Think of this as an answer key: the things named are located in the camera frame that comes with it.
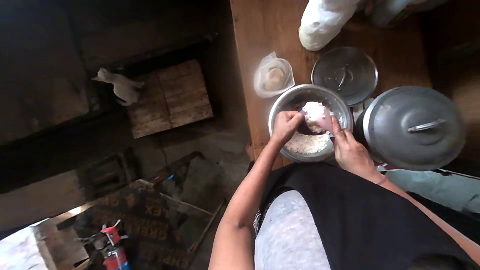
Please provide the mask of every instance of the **hand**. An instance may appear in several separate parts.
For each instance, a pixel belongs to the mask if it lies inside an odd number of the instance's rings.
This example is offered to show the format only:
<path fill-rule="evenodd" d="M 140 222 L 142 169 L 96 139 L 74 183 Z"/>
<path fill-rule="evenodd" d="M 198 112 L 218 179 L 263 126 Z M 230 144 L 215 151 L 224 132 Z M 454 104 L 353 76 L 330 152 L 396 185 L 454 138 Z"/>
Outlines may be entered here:
<path fill-rule="evenodd" d="M 383 175 L 376 170 L 367 149 L 355 140 L 352 132 L 340 127 L 334 115 L 332 115 L 332 133 L 335 136 L 333 139 L 335 159 L 342 169 L 374 183 L 382 179 Z"/>
<path fill-rule="evenodd" d="M 299 111 L 281 111 L 275 117 L 273 134 L 270 141 L 284 146 L 298 129 L 305 117 Z"/>

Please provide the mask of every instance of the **wooden table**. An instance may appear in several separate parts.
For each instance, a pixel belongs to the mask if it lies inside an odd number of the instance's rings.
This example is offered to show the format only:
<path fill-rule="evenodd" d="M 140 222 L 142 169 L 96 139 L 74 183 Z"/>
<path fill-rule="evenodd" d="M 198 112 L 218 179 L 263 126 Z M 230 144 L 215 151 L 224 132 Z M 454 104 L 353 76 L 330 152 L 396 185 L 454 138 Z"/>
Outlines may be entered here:
<path fill-rule="evenodd" d="M 301 45 L 298 35 L 307 2 L 230 0 L 255 159 L 270 139 L 268 114 L 277 97 L 258 97 L 253 73 L 272 51 L 290 62 L 297 85 L 311 84 L 312 68 L 321 54 L 338 46 L 354 46 L 365 50 L 377 65 L 379 79 L 373 97 L 397 86 L 432 86 L 416 18 L 408 18 L 395 28 L 379 29 L 363 14 L 356 14 L 325 48 L 312 52 Z M 274 169 L 289 163 L 279 155 Z"/>

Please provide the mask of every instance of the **metal pot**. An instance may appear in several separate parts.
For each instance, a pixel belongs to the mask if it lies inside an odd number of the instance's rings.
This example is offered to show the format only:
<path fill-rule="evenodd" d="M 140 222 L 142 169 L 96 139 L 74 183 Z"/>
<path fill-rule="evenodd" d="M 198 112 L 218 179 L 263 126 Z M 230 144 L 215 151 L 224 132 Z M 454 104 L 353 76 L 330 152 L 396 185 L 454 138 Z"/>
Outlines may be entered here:
<path fill-rule="evenodd" d="M 379 95 L 356 130 L 382 161 L 412 171 L 438 169 L 455 159 L 466 131 L 458 107 L 439 92 L 401 86 Z"/>
<path fill-rule="evenodd" d="M 273 104 L 268 117 L 268 132 L 272 136 L 276 115 L 285 110 L 301 110 L 307 101 L 317 101 L 323 103 L 333 112 L 342 128 L 353 129 L 353 117 L 349 108 L 341 96 L 332 90 L 316 85 L 299 85 L 283 93 Z M 303 154 L 293 152 L 283 147 L 280 152 L 287 158 L 295 162 L 316 162 L 322 161 L 333 156 L 334 146 L 328 141 L 327 146 L 319 152 L 313 154 Z"/>
<path fill-rule="evenodd" d="M 375 63 L 356 47 L 329 50 L 319 57 L 312 70 L 312 84 L 335 91 L 349 107 L 368 99 L 377 83 Z"/>

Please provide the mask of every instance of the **wooden stick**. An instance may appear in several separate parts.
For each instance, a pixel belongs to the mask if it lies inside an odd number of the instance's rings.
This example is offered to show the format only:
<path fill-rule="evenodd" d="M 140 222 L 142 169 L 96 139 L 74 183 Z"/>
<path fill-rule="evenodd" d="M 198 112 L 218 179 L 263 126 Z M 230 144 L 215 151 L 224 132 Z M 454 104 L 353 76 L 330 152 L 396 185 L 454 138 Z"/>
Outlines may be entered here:
<path fill-rule="evenodd" d="M 146 184 L 146 185 L 150 185 L 150 186 L 153 186 L 153 185 L 154 185 L 154 184 L 152 184 L 152 183 L 150 183 L 150 182 L 148 182 L 148 181 L 145 181 L 145 180 L 143 180 L 143 179 L 138 179 L 137 181 L 140 181 L 140 182 L 142 182 L 142 183 L 144 183 L 144 184 Z M 180 200 L 174 199 L 174 198 L 168 196 L 167 194 L 163 194 L 163 193 L 161 193 L 161 192 L 159 192 L 159 194 L 162 195 L 162 196 L 164 196 L 164 197 L 169 198 L 169 199 L 172 200 L 172 201 L 175 201 L 175 202 L 178 202 L 178 203 L 181 203 L 181 204 L 184 204 L 184 205 L 188 205 L 188 206 L 190 206 L 190 207 L 192 207 L 192 208 L 195 208 L 195 209 L 197 209 L 197 210 L 199 210 L 199 211 L 202 211 L 202 212 L 204 212 L 204 213 L 207 213 L 207 214 L 209 214 L 210 216 L 213 216 L 213 214 L 210 213 L 209 211 L 203 210 L 203 209 L 201 209 L 201 208 L 199 208 L 199 207 L 196 207 L 195 205 L 192 205 L 192 204 L 189 204 L 189 203 L 182 202 L 182 201 L 180 201 Z"/>
<path fill-rule="evenodd" d="M 210 219 L 210 221 L 208 222 L 207 226 L 205 227 L 204 231 L 202 232 L 202 234 L 200 235 L 200 238 L 198 238 L 198 240 L 193 243 L 193 245 L 188 249 L 189 252 L 192 252 L 192 253 L 195 253 L 197 252 L 198 248 L 200 247 L 200 244 L 202 243 L 202 241 L 204 240 L 205 238 L 205 235 L 207 234 L 208 232 L 208 229 L 210 229 L 210 226 L 212 225 L 212 222 L 213 220 L 215 219 L 215 217 L 218 215 L 218 213 L 220 212 L 220 209 L 222 209 L 222 206 L 225 204 L 225 199 L 222 200 L 222 203 L 218 206 L 218 208 L 215 210 L 215 213 L 213 214 L 212 218 Z"/>

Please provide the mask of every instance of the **bracelet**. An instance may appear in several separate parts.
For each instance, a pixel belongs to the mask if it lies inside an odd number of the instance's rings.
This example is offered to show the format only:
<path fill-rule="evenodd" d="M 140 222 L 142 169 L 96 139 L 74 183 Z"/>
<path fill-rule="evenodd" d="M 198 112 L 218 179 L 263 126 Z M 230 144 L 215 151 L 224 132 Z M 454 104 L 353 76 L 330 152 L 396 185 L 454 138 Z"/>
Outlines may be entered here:
<path fill-rule="evenodd" d="M 386 179 L 387 179 L 387 176 L 382 174 L 382 178 L 380 179 L 380 181 L 376 182 L 375 184 L 380 185 L 380 184 L 383 183 Z"/>

